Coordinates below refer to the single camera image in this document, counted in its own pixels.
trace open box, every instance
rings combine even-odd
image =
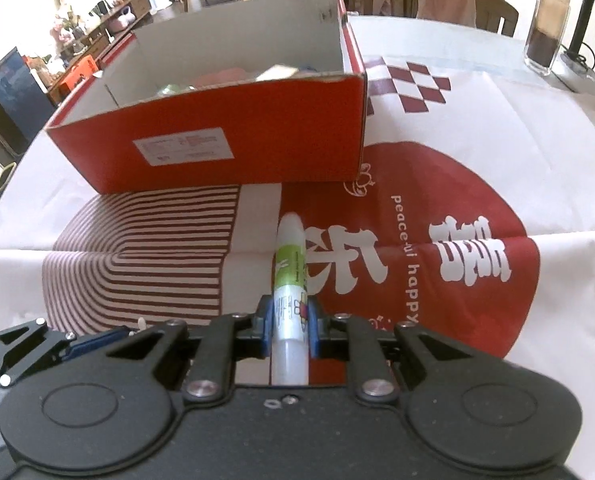
[[[342,0],[253,0],[142,27],[46,130],[101,193],[347,181],[359,169],[367,78]],[[300,78],[156,97],[169,84],[276,64]]]

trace pink item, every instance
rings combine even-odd
[[[417,17],[475,27],[475,0],[420,0]]]
[[[203,86],[223,85],[226,83],[235,83],[251,79],[251,75],[242,68],[227,68],[220,72],[213,72],[211,74],[201,75],[191,81],[190,85],[194,88],[201,88]]]

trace refrigerator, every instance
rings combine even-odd
[[[19,160],[54,111],[14,48],[0,60],[0,164]]]

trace white tablecloth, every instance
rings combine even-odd
[[[356,182],[97,197],[40,134],[0,203],[0,329],[251,312],[295,210],[330,310],[409,317],[570,387],[584,422],[568,465],[595,480],[595,99],[549,88],[510,38],[352,24],[371,103]],[[268,364],[239,374],[265,381]]]

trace box label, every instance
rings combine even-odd
[[[234,158],[222,128],[134,140],[151,166]]]

